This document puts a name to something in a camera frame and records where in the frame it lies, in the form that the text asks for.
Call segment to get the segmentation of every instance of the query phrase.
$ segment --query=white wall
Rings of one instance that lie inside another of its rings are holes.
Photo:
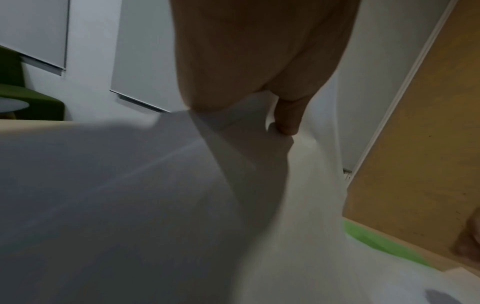
[[[363,0],[339,67],[343,167],[353,170],[449,0]]]
[[[24,65],[27,87],[63,101],[79,122],[152,123],[156,112],[110,92],[122,0],[70,0],[66,72],[62,77]]]

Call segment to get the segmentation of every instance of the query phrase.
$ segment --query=green chair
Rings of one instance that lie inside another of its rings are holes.
[[[58,99],[25,88],[20,54],[0,47],[0,97],[23,100],[29,107],[15,111],[17,119],[64,120],[65,104]]]

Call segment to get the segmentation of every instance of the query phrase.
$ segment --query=green paper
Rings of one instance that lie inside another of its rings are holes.
[[[343,226],[348,235],[373,249],[431,267],[421,255],[408,247],[400,245],[347,220],[343,222]]]

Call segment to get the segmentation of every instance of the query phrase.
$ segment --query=finger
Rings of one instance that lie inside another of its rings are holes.
[[[276,128],[285,135],[295,135],[299,131],[305,109],[313,95],[295,101],[279,99],[274,112]]]

